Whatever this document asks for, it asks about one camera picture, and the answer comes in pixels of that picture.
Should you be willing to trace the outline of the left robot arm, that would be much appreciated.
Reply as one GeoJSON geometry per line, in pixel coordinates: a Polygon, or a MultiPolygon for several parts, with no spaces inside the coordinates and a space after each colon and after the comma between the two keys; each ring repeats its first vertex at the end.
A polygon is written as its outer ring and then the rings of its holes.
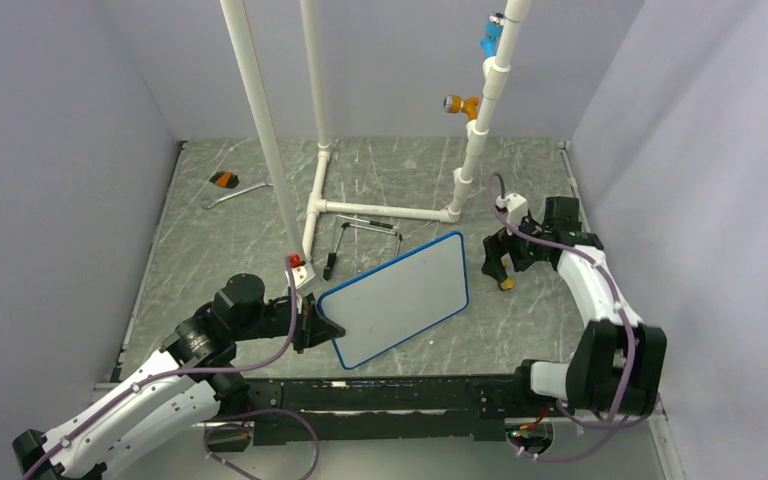
{"type": "Polygon", "coordinates": [[[100,400],[46,432],[12,442],[25,479],[111,479],[178,432],[215,416],[239,417],[249,400],[246,368],[232,366],[241,341],[281,337],[269,357],[344,336],[313,295],[265,298],[253,274],[231,277],[212,301],[179,323],[149,358],[100,400]]]}

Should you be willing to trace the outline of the blue framed whiteboard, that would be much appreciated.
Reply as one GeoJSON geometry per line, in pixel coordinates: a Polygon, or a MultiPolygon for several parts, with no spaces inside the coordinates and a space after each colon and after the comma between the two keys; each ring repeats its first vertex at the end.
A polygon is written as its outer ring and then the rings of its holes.
{"type": "Polygon", "coordinates": [[[345,330],[332,345],[354,370],[469,304],[465,239],[453,230],[325,291],[317,308],[345,330]]]}

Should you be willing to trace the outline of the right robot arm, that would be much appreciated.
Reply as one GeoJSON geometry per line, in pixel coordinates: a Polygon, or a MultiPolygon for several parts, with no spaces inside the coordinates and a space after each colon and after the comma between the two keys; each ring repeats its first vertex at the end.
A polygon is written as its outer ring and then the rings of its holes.
{"type": "Polygon", "coordinates": [[[571,292],[584,324],[568,362],[526,360],[518,367],[518,382],[510,391],[515,409],[534,415],[554,400],[605,414],[651,414],[658,401],[666,334],[646,325],[624,298],[601,240],[582,229],[578,199],[547,198],[541,222],[517,193],[502,194],[492,205],[504,222],[483,240],[482,274],[507,291],[515,285],[514,273],[547,263],[571,292]]]}

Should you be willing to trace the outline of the yellow black eraser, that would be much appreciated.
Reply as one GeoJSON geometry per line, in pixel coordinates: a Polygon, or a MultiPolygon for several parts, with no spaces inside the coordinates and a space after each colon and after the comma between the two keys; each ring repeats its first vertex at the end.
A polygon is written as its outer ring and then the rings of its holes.
{"type": "Polygon", "coordinates": [[[508,259],[503,258],[501,260],[501,264],[502,264],[502,272],[505,273],[505,278],[503,280],[498,281],[498,287],[501,291],[510,291],[515,287],[516,281],[515,281],[515,278],[512,277],[509,273],[508,259]]]}

